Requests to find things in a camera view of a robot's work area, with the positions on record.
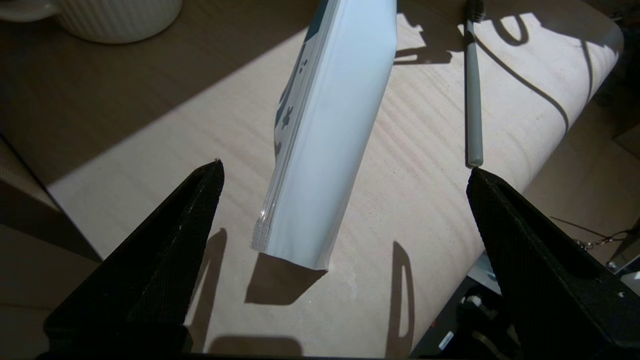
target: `floor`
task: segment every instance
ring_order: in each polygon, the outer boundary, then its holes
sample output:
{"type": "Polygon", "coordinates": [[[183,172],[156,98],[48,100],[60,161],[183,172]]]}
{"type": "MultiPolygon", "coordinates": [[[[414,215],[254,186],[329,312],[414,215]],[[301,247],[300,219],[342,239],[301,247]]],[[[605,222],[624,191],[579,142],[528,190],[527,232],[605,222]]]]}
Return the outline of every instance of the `floor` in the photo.
{"type": "MultiPolygon", "coordinates": [[[[557,217],[610,235],[631,228],[640,218],[640,159],[612,139],[632,113],[620,109],[625,96],[601,107],[591,101],[549,157],[524,196],[548,217],[557,217]]],[[[556,222],[581,241],[600,237],[556,222]]],[[[589,253],[606,263],[619,242],[589,253]]]]}

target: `table surface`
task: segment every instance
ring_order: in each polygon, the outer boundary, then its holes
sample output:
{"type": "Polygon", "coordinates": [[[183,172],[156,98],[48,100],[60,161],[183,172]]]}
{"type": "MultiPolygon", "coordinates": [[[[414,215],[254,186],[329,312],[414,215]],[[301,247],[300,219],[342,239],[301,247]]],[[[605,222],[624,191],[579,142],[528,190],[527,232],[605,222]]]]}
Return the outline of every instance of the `table surface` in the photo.
{"type": "MultiPolygon", "coordinates": [[[[522,191],[612,69],[579,1],[488,0],[484,168],[522,191]]],[[[106,257],[196,167],[226,180],[186,323],[194,351],[406,356],[483,250],[465,187],[463,2],[400,1],[398,53],[326,274],[249,249],[273,121],[315,3],[196,1],[100,45],[0,24],[0,130],[106,257]]]]}

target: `white mug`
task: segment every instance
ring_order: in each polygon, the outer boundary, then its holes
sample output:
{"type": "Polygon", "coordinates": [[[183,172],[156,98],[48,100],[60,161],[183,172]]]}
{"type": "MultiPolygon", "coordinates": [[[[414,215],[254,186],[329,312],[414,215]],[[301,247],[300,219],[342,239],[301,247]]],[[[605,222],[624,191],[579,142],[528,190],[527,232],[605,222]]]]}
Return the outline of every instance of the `white mug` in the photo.
{"type": "Polygon", "coordinates": [[[122,44],[164,30],[181,7],[182,0],[3,0],[0,20],[29,22],[55,16],[78,37],[122,44]]]}

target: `white package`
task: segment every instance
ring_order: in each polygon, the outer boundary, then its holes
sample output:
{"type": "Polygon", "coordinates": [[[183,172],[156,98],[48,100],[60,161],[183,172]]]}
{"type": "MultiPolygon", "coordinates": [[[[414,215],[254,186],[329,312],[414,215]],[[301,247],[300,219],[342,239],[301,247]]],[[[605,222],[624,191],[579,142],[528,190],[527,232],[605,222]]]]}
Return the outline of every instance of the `white package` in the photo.
{"type": "Polygon", "coordinates": [[[396,53],[396,0],[321,1],[280,98],[251,247],[326,269],[396,53]]]}

